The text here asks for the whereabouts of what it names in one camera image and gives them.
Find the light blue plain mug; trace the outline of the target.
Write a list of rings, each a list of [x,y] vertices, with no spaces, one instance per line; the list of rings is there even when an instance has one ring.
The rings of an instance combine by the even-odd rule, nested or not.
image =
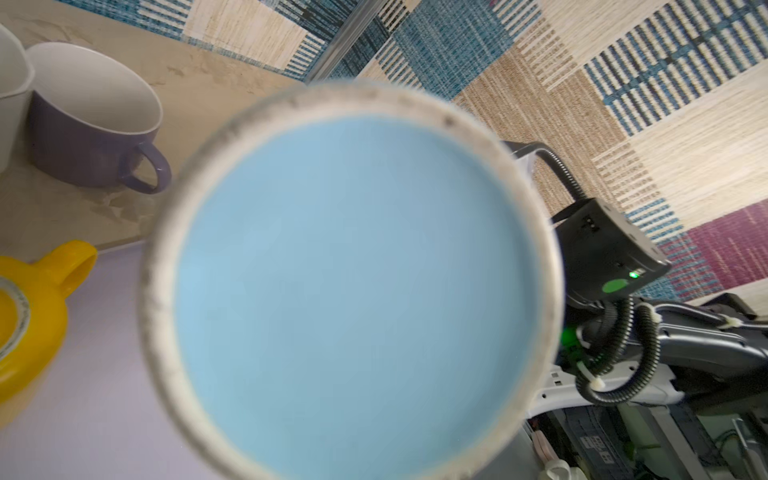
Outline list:
[[[485,125],[330,81],[185,163],[148,236],[142,350],[228,479],[469,479],[521,429],[564,313],[549,212]]]

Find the lavender ceramic mug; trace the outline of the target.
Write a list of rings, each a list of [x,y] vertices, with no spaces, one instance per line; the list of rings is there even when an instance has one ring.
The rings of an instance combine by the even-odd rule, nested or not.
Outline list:
[[[31,162],[76,186],[157,194],[172,179],[153,141],[163,120],[152,87],[85,47],[47,42],[26,51],[35,69],[28,114]]]

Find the lavender plastic tray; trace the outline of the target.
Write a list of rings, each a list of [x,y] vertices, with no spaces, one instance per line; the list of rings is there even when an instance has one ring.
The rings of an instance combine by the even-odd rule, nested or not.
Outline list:
[[[1,431],[4,479],[215,479],[165,414],[139,345],[139,243],[105,250],[68,299],[67,336]]]

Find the yellow round mug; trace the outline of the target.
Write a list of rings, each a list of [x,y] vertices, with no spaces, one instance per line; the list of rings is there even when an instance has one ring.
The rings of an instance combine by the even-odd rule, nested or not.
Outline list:
[[[1,425],[29,405],[67,333],[67,298],[98,258],[84,241],[64,243],[35,263],[1,258]]]

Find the white ceramic mug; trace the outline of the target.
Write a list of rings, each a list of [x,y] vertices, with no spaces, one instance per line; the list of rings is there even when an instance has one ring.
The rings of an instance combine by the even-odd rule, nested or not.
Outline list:
[[[1,26],[1,172],[11,159],[17,136],[26,121],[35,70],[19,39]]]

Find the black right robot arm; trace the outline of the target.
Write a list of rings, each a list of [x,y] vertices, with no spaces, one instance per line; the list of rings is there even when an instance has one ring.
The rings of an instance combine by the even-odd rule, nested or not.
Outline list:
[[[529,415],[582,406],[686,402],[699,414],[767,404],[767,327],[736,295],[701,306],[640,289],[671,267],[602,200],[576,195],[553,217],[564,264],[561,346]]]

